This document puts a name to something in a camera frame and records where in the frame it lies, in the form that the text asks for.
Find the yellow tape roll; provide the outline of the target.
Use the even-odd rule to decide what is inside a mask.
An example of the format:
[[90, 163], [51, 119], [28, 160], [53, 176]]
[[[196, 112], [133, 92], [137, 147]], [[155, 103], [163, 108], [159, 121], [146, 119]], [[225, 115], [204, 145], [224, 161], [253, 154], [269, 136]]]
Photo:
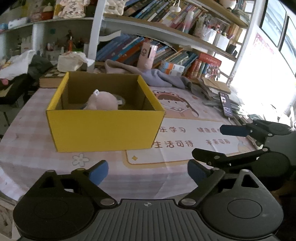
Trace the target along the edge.
[[121, 108], [125, 105], [125, 99], [117, 94], [114, 94], [116, 100], [117, 100], [117, 104], [118, 104], [118, 107]]

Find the pink plush toy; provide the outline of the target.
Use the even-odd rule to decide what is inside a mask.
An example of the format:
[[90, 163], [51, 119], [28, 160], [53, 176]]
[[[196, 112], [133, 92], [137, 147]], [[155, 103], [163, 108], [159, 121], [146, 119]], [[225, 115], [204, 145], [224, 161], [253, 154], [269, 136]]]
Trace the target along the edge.
[[118, 110], [116, 97], [105, 91], [94, 90], [88, 98], [84, 110]]

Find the black smartphone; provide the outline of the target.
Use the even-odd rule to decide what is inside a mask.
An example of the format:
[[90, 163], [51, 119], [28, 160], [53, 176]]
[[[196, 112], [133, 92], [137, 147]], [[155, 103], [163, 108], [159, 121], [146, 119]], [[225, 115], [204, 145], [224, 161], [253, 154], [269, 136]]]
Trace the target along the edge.
[[221, 104], [222, 104], [222, 109], [223, 109], [224, 115], [227, 118], [232, 118], [233, 117], [233, 111], [232, 111], [232, 108], [231, 108], [231, 102], [230, 102], [228, 94], [226, 94], [224, 92], [219, 92], [219, 96], [220, 96], [220, 101], [221, 101]]

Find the cartoon desk mat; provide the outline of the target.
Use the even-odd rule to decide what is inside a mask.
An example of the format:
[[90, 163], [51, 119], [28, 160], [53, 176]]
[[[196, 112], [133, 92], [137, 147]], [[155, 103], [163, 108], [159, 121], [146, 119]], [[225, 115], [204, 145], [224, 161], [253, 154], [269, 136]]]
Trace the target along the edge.
[[184, 165], [192, 158], [195, 148], [227, 156], [255, 149], [248, 138], [222, 135], [220, 127], [231, 121], [187, 90], [173, 87], [152, 87], [151, 90], [165, 109], [165, 117], [150, 149], [123, 152], [123, 163], [128, 168]]

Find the brown envelope stack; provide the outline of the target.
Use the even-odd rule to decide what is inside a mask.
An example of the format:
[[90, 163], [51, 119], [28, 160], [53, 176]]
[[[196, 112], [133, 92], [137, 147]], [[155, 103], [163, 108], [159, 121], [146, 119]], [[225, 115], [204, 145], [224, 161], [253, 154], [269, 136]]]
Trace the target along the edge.
[[216, 80], [212, 80], [212, 79], [207, 79], [207, 78], [202, 78], [204, 84], [212, 89], [218, 90], [218, 91], [222, 91], [225, 92], [227, 94], [231, 94], [231, 90], [229, 89], [229, 87], [220, 81], [216, 81]]

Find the yellow cardboard box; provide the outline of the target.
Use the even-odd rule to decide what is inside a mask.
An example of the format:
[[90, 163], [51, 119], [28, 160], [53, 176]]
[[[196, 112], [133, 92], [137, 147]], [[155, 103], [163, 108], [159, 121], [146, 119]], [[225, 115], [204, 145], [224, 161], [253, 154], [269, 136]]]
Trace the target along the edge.
[[[122, 97], [117, 110], [84, 110], [95, 91]], [[140, 75], [67, 72], [46, 110], [58, 152], [149, 149], [165, 110]]]

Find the red book set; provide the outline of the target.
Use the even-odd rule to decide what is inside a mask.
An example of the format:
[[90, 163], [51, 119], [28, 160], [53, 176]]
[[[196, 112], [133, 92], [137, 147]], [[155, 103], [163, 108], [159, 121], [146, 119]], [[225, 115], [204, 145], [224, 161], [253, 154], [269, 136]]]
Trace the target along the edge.
[[197, 54], [194, 60], [189, 64], [185, 71], [185, 76], [190, 79], [197, 79], [202, 76], [211, 75], [212, 70], [214, 74], [219, 71], [222, 61], [203, 52]]

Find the orange blue white carton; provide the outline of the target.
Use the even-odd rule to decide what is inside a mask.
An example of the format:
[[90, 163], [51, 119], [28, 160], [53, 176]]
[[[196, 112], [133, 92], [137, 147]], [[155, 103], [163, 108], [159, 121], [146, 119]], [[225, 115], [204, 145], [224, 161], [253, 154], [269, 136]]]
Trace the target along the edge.
[[159, 70], [162, 73], [177, 77], [182, 76], [184, 69], [185, 67], [183, 65], [174, 64], [168, 61], [161, 61], [161, 64], [159, 66]]

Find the grey purple cloth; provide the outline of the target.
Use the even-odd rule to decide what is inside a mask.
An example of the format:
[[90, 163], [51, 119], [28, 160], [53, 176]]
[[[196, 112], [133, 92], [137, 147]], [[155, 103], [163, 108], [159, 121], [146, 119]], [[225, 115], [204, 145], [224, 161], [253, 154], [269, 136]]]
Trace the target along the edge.
[[177, 87], [189, 89], [191, 92], [200, 91], [201, 88], [193, 84], [188, 78], [171, 76], [158, 69], [144, 70], [134, 66], [126, 65], [118, 61], [106, 60], [104, 63], [106, 73], [109, 74], [136, 74], [140, 75], [146, 84], [153, 87]]

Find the white bookshelf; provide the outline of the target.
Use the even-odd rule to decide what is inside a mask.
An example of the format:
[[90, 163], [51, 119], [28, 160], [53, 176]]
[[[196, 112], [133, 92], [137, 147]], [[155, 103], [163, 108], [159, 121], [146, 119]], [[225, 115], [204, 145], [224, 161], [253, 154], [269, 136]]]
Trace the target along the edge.
[[231, 72], [221, 74], [230, 84], [246, 48], [252, 13], [245, 13], [246, 1], [126, 1], [122, 16], [104, 13], [106, 1], [90, 1], [85, 17], [59, 18], [61, 1], [25, 1], [23, 6], [1, 15], [1, 57], [26, 50], [40, 54], [68, 49], [83, 41], [89, 59], [125, 60], [123, 44], [140, 50], [147, 38], [168, 45], [160, 52], [206, 53], [230, 64]]

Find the tissue pack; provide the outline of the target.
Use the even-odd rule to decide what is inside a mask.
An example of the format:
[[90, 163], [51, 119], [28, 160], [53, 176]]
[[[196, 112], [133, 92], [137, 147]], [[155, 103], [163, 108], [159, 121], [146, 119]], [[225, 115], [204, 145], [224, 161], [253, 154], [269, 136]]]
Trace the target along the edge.
[[87, 58], [83, 52], [69, 51], [59, 56], [57, 70], [63, 73], [77, 71], [83, 64], [86, 64], [89, 67], [94, 63], [95, 61]]

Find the pink pen holder box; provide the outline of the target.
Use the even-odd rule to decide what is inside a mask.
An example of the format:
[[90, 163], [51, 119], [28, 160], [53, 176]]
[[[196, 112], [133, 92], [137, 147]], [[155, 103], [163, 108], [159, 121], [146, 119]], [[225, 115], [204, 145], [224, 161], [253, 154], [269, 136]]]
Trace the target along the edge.
[[156, 56], [157, 48], [157, 45], [152, 45], [148, 42], [143, 43], [140, 56], [137, 62], [137, 68], [151, 70], [154, 58]]

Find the floral pink bag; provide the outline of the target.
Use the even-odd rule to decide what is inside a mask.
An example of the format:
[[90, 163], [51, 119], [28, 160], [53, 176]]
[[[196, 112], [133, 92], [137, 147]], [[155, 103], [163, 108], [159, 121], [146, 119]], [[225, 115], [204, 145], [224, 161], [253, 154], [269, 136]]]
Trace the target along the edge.
[[61, 1], [62, 11], [58, 13], [59, 18], [78, 19], [85, 17], [85, 8], [90, 4], [90, 0], [68, 0]]

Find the white quilted handbag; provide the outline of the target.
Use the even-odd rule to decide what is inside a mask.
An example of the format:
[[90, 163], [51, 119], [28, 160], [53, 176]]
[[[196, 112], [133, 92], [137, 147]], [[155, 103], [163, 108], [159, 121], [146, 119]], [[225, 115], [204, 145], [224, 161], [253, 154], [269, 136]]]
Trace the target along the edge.
[[125, 9], [126, 1], [106, 0], [104, 13], [122, 16]]

